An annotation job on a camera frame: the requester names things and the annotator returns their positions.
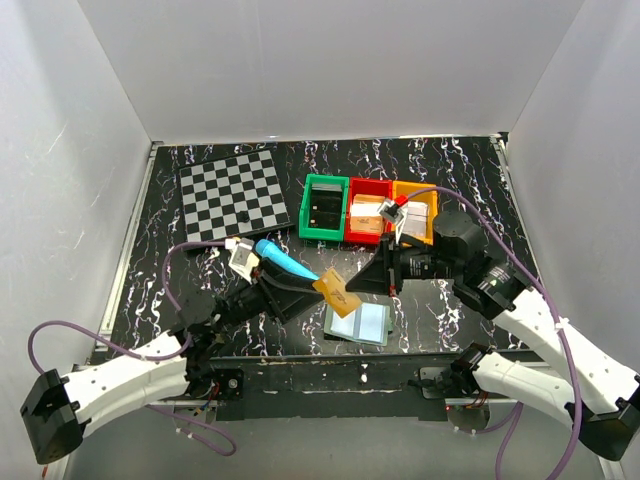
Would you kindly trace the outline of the orange VIP card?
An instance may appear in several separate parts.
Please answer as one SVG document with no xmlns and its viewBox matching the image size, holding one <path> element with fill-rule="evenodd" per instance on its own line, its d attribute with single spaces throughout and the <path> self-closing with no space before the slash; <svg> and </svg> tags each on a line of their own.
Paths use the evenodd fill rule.
<svg viewBox="0 0 640 480">
<path fill-rule="evenodd" d="M 313 281 L 312 287 L 323 295 L 327 305 L 340 318 L 350 315 L 362 304 L 361 299 L 356 294 L 346 290 L 345 280 L 333 267 Z"/>
</svg>

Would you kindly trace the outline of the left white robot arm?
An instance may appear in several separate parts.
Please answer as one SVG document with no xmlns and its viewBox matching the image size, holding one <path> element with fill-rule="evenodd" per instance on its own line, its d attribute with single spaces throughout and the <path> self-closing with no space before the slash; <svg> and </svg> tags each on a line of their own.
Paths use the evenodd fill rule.
<svg viewBox="0 0 640 480">
<path fill-rule="evenodd" d="M 249 282 L 226 296 L 193 293 L 177 323 L 141 347 L 75 372 L 40 372 L 20 408 L 37 463 L 69 455 L 101 426 L 150 403 L 226 392 L 227 378 L 210 364 L 225 335 L 259 315 L 284 323 L 315 306 L 323 298 L 317 279 L 263 259 Z"/>
</svg>

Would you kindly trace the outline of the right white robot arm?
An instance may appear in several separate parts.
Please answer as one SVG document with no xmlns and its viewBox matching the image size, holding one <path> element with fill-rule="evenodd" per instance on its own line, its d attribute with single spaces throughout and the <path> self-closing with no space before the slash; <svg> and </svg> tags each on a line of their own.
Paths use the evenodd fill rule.
<svg viewBox="0 0 640 480">
<path fill-rule="evenodd" d="M 554 321 L 543 295 L 505 258 L 487 250 L 485 234 L 463 212 L 433 223 L 434 241 L 382 236 L 374 257 L 347 283 L 357 293 L 401 291 L 407 280 L 444 279 L 463 305 L 513 333 L 551 368 L 548 375 L 473 343 L 422 388 L 464 397 L 510 397 L 577 427 L 579 441 L 618 461 L 639 434 L 639 375 L 611 358 L 566 320 Z"/>
</svg>

